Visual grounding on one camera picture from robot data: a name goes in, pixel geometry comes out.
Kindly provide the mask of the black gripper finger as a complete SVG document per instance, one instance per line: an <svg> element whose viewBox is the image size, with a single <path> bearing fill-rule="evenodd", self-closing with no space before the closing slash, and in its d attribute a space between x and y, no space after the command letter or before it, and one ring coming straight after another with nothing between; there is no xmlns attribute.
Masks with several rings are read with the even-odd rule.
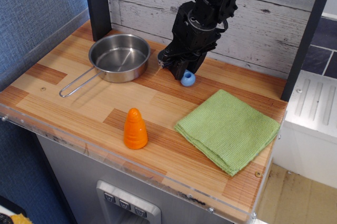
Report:
<svg viewBox="0 0 337 224"><path fill-rule="evenodd" d="M170 72L172 73L172 75L176 80L181 80L185 70L187 69L188 64L189 61L185 59L177 59L170 64L168 69L170 70Z"/></svg>
<svg viewBox="0 0 337 224"><path fill-rule="evenodd" d="M202 65L206 55L207 52L203 52L199 56L197 56L194 61L190 61L188 65L188 70L195 74Z"/></svg>

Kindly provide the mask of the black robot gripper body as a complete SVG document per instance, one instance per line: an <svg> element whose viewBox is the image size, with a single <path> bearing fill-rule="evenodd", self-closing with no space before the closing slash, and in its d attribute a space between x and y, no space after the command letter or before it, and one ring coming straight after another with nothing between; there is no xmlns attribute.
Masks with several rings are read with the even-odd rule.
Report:
<svg viewBox="0 0 337 224"><path fill-rule="evenodd" d="M216 27L210 30L201 29L192 15L194 5L190 1L179 7L172 28L173 40L158 55L158 63L162 68L169 67L177 59L194 61L201 53L215 49L221 30Z"/></svg>

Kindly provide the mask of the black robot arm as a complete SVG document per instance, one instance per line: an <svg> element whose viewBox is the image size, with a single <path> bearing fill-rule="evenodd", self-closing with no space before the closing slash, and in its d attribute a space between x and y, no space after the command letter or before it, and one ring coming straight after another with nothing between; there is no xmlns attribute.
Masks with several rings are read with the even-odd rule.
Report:
<svg viewBox="0 0 337 224"><path fill-rule="evenodd" d="M176 80L186 70L196 73L207 53L217 46L237 10L236 0L194 0L179 7L172 42L158 54L158 63Z"/></svg>

